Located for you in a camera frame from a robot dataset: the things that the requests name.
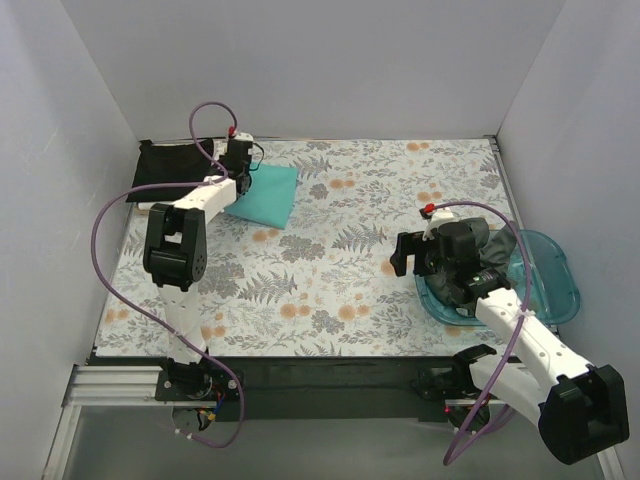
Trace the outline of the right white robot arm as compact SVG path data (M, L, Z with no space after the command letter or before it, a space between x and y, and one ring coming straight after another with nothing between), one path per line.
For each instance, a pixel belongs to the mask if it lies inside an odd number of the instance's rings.
M629 439L624 380L572 351L523 308L533 292L526 245L510 226L481 218L435 219L426 232L401 232L390 257L398 277L412 273L435 318L474 319L511 346L503 362L480 345L454 357L452 383L464 397L493 396L534 424L547 449L571 465Z

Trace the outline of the teal t shirt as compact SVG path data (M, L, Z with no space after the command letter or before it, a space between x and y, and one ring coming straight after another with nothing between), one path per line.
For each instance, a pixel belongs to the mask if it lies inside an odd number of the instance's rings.
M262 164L251 173L248 192L224 212L264 226L284 229L293 210L298 170Z

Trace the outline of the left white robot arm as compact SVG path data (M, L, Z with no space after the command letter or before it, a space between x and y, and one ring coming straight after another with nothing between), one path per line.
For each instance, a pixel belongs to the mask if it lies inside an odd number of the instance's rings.
M149 210L143 267L158 287L170 327L166 383L193 400L207 397L214 386L202 358L206 342L198 307L198 283L207 267L206 227L250 188L253 147L250 134L230 136L215 155L227 179L207 175L202 186Z

